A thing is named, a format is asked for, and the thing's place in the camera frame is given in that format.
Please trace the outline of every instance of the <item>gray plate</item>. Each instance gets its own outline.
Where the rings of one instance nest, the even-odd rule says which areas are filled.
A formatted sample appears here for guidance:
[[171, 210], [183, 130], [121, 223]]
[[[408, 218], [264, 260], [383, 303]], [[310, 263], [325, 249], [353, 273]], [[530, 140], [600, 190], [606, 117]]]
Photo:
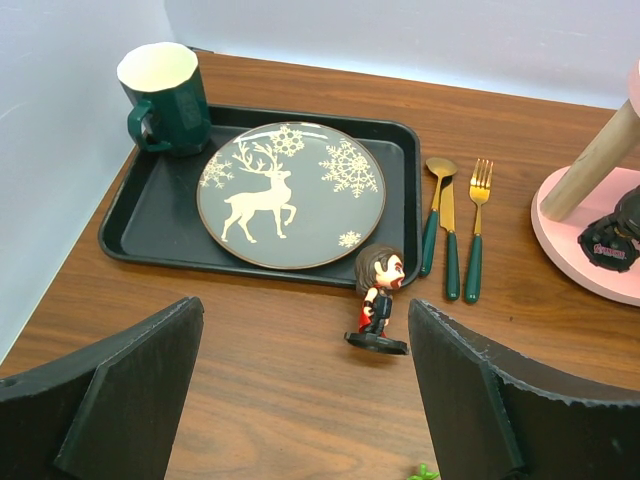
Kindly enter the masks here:
[[309, 123], [264, 125], [224, 145], [197, 191], [213, 238], [243, 260], [274, 269], [341, 258], [373, 232], [385, 184], [373, 156], [348, 135]]

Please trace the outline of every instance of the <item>green mug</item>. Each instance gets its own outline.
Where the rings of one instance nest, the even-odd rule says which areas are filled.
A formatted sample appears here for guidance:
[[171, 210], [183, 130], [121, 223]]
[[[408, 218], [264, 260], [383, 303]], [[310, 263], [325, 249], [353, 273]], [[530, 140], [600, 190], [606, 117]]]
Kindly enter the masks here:
[[172, 42], [142, 45], [125, 55], [117, 75], [134, 106], [127, 126], [140, 149], [177, 157], [204, 150], [212, 126], [192, 50]]

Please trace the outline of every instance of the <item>figurine arm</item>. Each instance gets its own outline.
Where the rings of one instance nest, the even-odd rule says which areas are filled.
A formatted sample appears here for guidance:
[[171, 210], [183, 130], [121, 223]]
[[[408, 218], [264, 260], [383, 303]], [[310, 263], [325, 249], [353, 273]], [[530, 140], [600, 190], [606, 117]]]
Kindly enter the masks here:
[[371, 315], [373, 315], [373, 309], [371, 308], [373, 303], [373, 300], [378, 296], [378, 289], [371, 287], [369, 289], [369, 291], [367, 292], [367, 296], [364, 297], [364, 307], [362, 308], [362, 310], [364, 311], [364, 314], [367, 317], [370, 317]]

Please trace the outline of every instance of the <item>wood grain surface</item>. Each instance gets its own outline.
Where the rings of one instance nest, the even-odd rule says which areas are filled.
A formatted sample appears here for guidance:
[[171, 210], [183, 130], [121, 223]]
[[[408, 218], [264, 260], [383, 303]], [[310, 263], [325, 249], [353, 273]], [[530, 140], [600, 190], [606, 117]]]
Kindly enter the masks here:
[[[432, 273], [396, 295], [389, 336], [408, 340], [409, 300], [423, 298], [534, 359], [640, 389], [639, 310], [572, 283], [547, 259], [529, 219], [538, 186], [573, 162], [612, 111], [203, 52], [199, 57], [211, 103], [398, 121], [419, 135], [423, 160], [456, 162], [463, 279], [474, 218], [468, 181], [477, 157], [495, 162], [483, 209], [480, 301], [469, 306], [444, 299], [441, 230]], [[636, 152], [623, 166], [637, 168], [639, 158]], [[195, 295], [206, 309], [205, 330], [167, 479], [403, 480], [421, 462], [437, 467], [411, 358], [360, 351], [343, 340], [357, 326], [361, 299], [355, 292], [111, 260], [97, 232], [122, 176], [0, 368], [2, 376]], [[425, 217], [434, 186], [435, 177], [425, 173]]]

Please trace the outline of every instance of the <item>tray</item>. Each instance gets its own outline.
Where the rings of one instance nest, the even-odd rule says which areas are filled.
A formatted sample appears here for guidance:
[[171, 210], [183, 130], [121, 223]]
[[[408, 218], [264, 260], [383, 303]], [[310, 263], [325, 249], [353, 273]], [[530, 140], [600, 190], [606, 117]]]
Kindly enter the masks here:
[[378, 160], [387, 200], [375, 232], [360, 248], [386, 243], [404, 252], [408, 285], [422, 261], [420, 142], [408, 127], [389, 121], [301, 112], [209, 105], [212, 142], [199, 155], [176, 159], [138, 152], [100, 225], [103, 252], [116, 260], [354, 288], [359, 249], [342, 259], [305, 270], [272, 270], [245, 262], [209, 235], [196, 205], [200, 174], [218, 148], [237, 135], [268, 123], [302, 121], [341, 130], [360, 141]]

